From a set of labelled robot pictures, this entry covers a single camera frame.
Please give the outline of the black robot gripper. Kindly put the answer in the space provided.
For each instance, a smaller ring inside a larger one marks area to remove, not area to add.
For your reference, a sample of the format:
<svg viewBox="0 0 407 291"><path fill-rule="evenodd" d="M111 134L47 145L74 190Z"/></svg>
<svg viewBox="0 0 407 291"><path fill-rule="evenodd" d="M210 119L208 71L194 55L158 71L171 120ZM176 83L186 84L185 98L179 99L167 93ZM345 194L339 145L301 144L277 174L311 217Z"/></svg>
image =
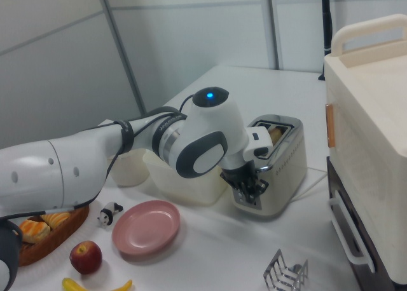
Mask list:
<svg viewBox="0 0 407 291"><path fill-rule="evenodd" d="M268 188L268 182L258 179L253 161L231 170L222 169L221 178L233 188L233 199L238 205L249 206L256 203L256 198ZM245 190L249 190L249 202Z"/></svg>

